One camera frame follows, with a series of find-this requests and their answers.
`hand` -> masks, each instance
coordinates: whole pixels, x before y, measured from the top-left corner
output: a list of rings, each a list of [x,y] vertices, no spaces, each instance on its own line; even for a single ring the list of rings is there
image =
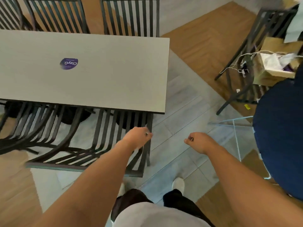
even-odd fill
[[[191,133],[187,139],[184,139],[184,142],[198,153],[206,155],[209,151],[220,146],[213,138],[202,132]]]
[[[135,150],[143,147],[152,136],[153,134],[149,132],[147,127],[134,127],[127,132],[122,140],[131,145]]]

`person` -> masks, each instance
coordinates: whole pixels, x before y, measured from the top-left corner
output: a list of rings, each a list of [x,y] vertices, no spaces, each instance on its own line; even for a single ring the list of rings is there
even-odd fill
[[[173,190],[163,196],[165,207],[153,204],[136,189],[122,195],[121,182],[129,157],[151,138],[152,133],[146,127],[130,130],[80,175],[34,227],[105,226],[111,212],[114,227],[213,227],[198,207],[183,196],[184,181],[180,178],[174,181]],[[210,136],[195,132],[184,142],[209,157],[242,226],[302,226],[300,208]]]

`person's left hand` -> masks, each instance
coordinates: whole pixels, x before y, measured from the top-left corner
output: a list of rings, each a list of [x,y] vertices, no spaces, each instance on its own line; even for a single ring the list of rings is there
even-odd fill
[[[133,149],[143,147],[147,141],[152,138],[153,134],[147,127],[134,127],[123,137],[123,141],[129,143]]]

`purple sticker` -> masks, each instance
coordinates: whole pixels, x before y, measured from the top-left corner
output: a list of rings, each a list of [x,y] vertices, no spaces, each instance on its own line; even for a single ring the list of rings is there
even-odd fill
[[[72,69],[72,68],[76,67],[77,64],[78,64],[78,59],[74,59],[74,58],[64,58],[60,62],[60,66],[64,70]]]

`forearm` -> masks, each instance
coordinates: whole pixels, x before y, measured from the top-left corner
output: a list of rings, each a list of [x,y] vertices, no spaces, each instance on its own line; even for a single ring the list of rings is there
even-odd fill
[[[301,226],[303,212],[223,147],[207,153],[227,198],[244,226]]]
[[[80,175],[35,226],[104,226],[133,150],[123,140],[118,142]]]

